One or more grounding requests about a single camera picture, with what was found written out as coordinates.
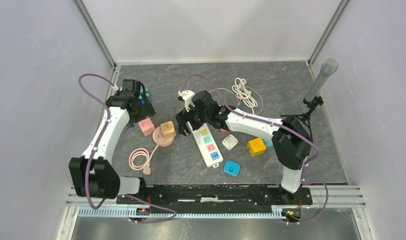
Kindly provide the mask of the pink cube socket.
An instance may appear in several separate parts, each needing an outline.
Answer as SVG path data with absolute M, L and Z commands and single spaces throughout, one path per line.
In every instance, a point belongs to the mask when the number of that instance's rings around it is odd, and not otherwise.
M 155 130 L 155 126 L 149 117 L 139 121 L 138 125 L 145 137 L 151 135 Z

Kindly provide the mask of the white plug adapter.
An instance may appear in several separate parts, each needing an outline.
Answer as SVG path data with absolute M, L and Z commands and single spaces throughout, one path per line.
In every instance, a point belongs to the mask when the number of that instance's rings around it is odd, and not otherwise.
M 237 144 L 238 144 L 238 139 L 237 139 L 235 136 L 233 136 L 232 134 L 226 136 L 226 137 L 222 140 L 222 145 L 223 145 L 224 148 L 226 148 L 227 150 L 233 149 Z

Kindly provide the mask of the orange cube socket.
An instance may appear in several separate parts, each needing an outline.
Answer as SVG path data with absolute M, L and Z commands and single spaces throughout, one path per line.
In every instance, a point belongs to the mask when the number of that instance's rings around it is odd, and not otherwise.
M 165 139 L 176 137 L 173 121 L 164 122 L 160 125 L 161 133 Z

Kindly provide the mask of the white long power strip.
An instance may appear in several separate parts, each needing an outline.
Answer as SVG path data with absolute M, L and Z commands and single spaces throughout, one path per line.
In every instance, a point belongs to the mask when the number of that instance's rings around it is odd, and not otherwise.
M 194 137 L 206 167 L 217 168 L 223 161 L 223 157 L 207 124 L 203 124 L 198 130 L 193 130 L 189 122 L 186 124 L 191 131 L 191 135 Z

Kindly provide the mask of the pink round socket base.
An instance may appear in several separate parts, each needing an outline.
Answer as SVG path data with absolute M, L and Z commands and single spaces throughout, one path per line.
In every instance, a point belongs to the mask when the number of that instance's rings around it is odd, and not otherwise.
M 165 138 L 162 134 L 162 130 L 161 130 L 160 126 L 154 130 L 154 132 L 152 134 L 152 138 L 153 138 L 153 141 L 157 145 L 159 145 L 159 147 L 163 147 L 163 148 L 170 146 L 174 142 L 174 139 L 175 139 L 175 137 Z

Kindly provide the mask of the blue plug adapter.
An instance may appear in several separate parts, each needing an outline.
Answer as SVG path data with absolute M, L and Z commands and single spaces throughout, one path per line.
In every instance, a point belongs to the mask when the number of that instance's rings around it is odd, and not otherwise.
M 228 160 L 224 165 L 223 171 L 230 176 L 237 177 L 240 169 L 241 166 L 238 163 Z

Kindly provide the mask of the yellow cube socket adapter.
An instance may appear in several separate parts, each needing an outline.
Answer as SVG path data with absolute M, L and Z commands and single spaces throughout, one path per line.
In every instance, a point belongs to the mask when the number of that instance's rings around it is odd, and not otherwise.
M 247 150 L 251 157 L 256 157 L 266 151 L 266 146 L 261 138 L 255 138 L 247 143 Z

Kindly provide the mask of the teal power strip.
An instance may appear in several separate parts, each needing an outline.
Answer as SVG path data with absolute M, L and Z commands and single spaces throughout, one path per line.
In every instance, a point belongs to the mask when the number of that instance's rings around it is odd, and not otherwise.
M 262 139 L 262 142 L 265 145 L 266 149 L 270 149 L 273 147 L 273 144 L 266 139 Z

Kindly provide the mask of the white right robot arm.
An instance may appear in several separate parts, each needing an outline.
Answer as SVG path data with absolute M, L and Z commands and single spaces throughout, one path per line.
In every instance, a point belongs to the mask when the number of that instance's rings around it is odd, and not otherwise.
M 205 90 L 198 93 L 179 91 L 178 99 L 184 102 L 184 109 L 175 116 L 179 134 L 195 136 L 203 125 L 211 125 L 215 129 L 245 133 L 271 142 L 283 165 L 280 199 L 292 204 L 299 198 L 303 165 L 315 146 L 295 116 L 289 115 L 285 119 L 257 116 L 231 105 L 219 105 Z

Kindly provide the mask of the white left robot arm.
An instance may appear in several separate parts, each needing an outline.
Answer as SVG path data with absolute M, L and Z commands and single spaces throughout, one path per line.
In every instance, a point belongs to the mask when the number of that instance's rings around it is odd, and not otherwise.
M 93 96 L 104 108 L 104 116 L 90 145 L 79 157 L 71 158 L 68 168 L 79 197 L 114 199 L 130 197 L 136 204 L 147 200 L 148 190 L 141 177 L 120 176 L 112 167 L 114 150 L 122 131 L 155 115 L 145 94 L 145 86 L 134 79 L 124 79 L 120 89 L 106 101 Z

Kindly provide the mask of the pink round plug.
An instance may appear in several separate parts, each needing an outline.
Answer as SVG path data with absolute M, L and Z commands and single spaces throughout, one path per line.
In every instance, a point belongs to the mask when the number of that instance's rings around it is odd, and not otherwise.
M 151 168 L 148 165 L 145 166 L 142 171 L 143 171 L 143 174 L 146 176 L 151 174 Z

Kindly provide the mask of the blue green striped block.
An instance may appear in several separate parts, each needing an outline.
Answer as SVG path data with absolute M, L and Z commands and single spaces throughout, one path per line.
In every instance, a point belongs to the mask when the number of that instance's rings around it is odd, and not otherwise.
M 151 102 L 151 97 L 150 97 L 148 88 L 142 88 L 142 89 L 140 90 L 139 99 L 140 99 L 140 102 L 141 102 L 141 104 L 142 104 L 143 106 L 145 106 L 147 103 L 150 103 L 150 102 Z

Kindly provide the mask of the black microphone tripod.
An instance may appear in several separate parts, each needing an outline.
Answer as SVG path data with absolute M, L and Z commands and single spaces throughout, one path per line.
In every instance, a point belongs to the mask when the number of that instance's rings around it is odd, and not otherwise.
M 303 103 L 307 106 L 309 109 L 307 112 L 304 112 L 302 114 L 284 114 L 281 115 L 281 117 L 288 117 L 288 116 L 294 116 L 298 120 L 300 120 L 308 129 L 310 132 L 310 135 L 312 136 L 312 128 L 311 128 L 311 114 L 316 110 L 318 106 L 322 106 L 324 104 L 323 98 L 321 96 L 315 96 L 311 101 L 307 101 L 303 99 Z

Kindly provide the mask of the grey microphone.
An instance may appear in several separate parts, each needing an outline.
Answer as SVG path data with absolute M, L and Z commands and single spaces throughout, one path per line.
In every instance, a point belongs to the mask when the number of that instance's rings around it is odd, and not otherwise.
M 336 58 L 331 57 L 325 60 L 325 62 L 321 65 L 318 76 L 315 78 L 314 83 L 309 88 L 303 99 L 305 104 L 309 104 L 313 101 L 316 94 L 319 92 L 328 78 L 337 71 L 338 67 L 339 61 Z

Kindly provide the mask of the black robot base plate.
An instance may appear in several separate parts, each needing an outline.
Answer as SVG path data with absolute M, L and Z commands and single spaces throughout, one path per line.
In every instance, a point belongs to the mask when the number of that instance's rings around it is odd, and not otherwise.
M 140 205 L 146 201 L 152 214 L 261 214 L 272 206 L 295 208 L 313 203 L 308 187 L 288 193 L 268 184 L 147 185 L 134 198 L 119 195 L 118 205 Z

